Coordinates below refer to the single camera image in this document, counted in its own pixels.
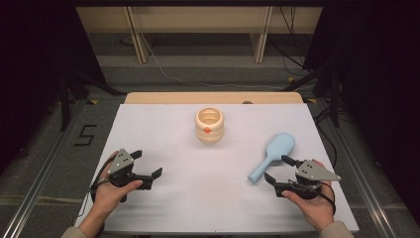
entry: cable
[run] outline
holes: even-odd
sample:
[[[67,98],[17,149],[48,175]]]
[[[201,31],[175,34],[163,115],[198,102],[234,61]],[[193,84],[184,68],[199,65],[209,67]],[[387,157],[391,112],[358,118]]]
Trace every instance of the cable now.
[[[236,87],[244,87],[244,88],[268,88],[268,89],[273,89],[273,90],[281,90],[283,89],[283,87],[273,87],[273,86],[265,86],[265,85],[241,85],[241,84],[208,84],[208,83],[201,83],[201,82],[187,82],[185,80],[181,80],[179,78],[176,77],[171,77],[166,75],[166,73],[164,73],[160,62],[158,61],[157,57],[155,56],[154,52],[152,51],[151,47],[149,46],[148,42],[146,41],[143,33],[141,33],[142,39],[145,42],[145,45],[148,47],[149,51],[151,52],[152,57],[154,58],[154,60],[157,62],[157,65],[160,69],[161,74],[171,80],[175,80],[177,82],[186,84],[186,85],[201,85],[201,86],[209,86],[209,87],[224,87],[224,86],[236,86]]]

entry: spatula handle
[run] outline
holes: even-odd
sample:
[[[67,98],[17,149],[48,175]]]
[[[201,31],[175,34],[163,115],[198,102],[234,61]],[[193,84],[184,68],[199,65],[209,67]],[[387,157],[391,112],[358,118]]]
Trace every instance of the spatula handle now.
[[[253,170],[253,172],[248,176],[248,179],[252,182],[252,183],[257,183],[257,181],[260,179],[260,177],[263,175],[263,173],[265,172],[266,168],[268,168],[269,164],[271,164],[272,159],[270,159],[269,157],[265,158],[265,160],[263,160],[257,167],[255,170]]]

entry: wrist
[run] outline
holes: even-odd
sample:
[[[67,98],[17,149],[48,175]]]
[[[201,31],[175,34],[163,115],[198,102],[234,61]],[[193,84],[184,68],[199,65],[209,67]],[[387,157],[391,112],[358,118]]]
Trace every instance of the wrist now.
[[[318,221],[316,224],[314,224],[314,228],[318,233],[320,233],[325,227],[327,227],[329,224],[334,222],[334,218],[324,219]]]

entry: sleeve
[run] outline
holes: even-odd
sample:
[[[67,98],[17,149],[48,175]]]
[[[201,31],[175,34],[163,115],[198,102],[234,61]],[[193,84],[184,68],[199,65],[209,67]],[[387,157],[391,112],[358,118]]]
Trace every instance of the sleeve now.
[[[342,221],[334,221],[325,227],[319,234],[319,238],[354,238],[347,226]]]
[[[88,238],[78,227],[68,227],[61,238]]]

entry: aluminum rail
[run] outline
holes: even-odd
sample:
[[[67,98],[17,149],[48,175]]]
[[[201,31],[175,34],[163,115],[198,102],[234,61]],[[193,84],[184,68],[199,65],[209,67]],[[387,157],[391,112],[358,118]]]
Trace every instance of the aluminum rail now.
[[[75,119],[79,115],[81,109],[83,108],[84,103],[78,101],[75,104],[73,115],[71,116],[71,120],[68,123],[66,129],[62,132],[59,132],[57,138],[55,139],[54,144],[52,145],[52,149],[50,150],[47,159],[44,161],[43,166],[41,167],[40,171],[38,172],[37,177],[35,178],[34,182],[31,185],[31,188],[25,195],[22,203],[20,204],[19,208],[16,210],[15,214],[10,220],[10,223],[6,229],[6,232],[3,234],[4,238],[16,238],[19,237],[21,234],[25,223],[27,222],[35,203],[37,202],[38,196],[40,195],[41,191],[43,190],[47,179],[53,169],[53,165],[57,160],[59,153],[61,151],[62,145],[66,141],[69,131],[71,130]]]
[[[319,104],[321,109],[328,108],[325,101],[320,100]],[[355,184],[361,193],[362,199],[364,200],[367,210],[370,213],[370,216],[376,225],[376,228],[383,238],[388,237],[397,237],[395,231],[393,230],[391,224],[389,223],[389,219],[382,209],[377,197],[374,195],[370,185],[368,184],[368,180],[366,179],[364,173],[359,166],[358,160],[355,155],[352,153],[352,149],[350,145],[347,143],[342,131],[340,128],[334,126],[332,120],[330,118],[327,119],[329,126],[331,127],[334,136],[336,137],[337,141],[339,142],[340,147],[342,148],[345,159],[349,164],[350,171],[355,177]]]

